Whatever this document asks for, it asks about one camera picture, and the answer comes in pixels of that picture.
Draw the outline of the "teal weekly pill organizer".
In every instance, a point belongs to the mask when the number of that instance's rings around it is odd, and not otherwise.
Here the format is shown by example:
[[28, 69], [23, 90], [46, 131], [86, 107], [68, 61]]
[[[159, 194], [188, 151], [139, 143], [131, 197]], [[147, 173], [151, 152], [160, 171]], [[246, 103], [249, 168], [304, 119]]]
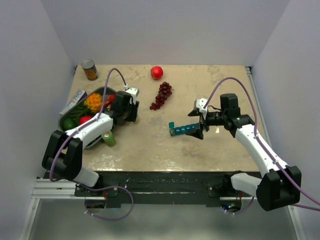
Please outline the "teal weekly pill organizer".
[[200, 126], [199, 123], [192, 123], [192, 124], [187, 124], [187, 125], [182, 125], [182, 126], [175, 126], [174, 122], [170, 122], [168, 124], [169, 134], [171, 137], [192, 133], [199, 126]]

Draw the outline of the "clear pill bottle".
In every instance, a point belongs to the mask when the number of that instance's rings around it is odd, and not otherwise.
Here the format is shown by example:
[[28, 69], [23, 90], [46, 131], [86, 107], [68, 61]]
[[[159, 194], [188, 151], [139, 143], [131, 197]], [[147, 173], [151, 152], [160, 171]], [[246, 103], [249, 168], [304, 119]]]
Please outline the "clear pill bottle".
[[136, 111], [126, 111], [121, 116], [121, 121], [135, 123], [137, 121], [137, 115]]

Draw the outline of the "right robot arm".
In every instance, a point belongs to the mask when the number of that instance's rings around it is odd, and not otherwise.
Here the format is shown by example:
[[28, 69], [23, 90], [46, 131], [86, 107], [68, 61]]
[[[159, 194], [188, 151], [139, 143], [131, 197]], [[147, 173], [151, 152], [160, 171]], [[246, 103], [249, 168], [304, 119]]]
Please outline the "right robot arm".
[[199, 117], [199, 124], [188, 135], [202, 140], [211, 126], [223, 126], [249, 153], [261, 174], [254, 177], [243, 171], [224, 176], [222, 189], [230, 197], [239, 191], [257, 198], [265, 211], [296, 204], [300, 201], [302, 173], [297, 166], [289, 166], [261, 137], [252, 118], [241, 114], [238, 97], [234, 93], [220, 96], [220, 109], [209, 111], [206, 99], [194, 101], [190, 117]]

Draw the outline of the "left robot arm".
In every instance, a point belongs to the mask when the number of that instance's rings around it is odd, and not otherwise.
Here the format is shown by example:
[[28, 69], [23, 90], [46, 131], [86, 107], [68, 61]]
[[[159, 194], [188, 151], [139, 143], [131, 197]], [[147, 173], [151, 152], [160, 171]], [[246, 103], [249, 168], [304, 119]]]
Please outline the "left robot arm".
[[87, 145], [124, 122], [135, 122], [139, 102], [139, 89], [118, 91], [110, 109], [97, 113], [87, 122], [62, 132], [54, 131], [42, 159], [42, 167], [49, 171], [50, 178], [65, 179], [86, 185], [86, 191], [99, 196], [104, 184], [99, 174], [83, 166], [83, 150]]

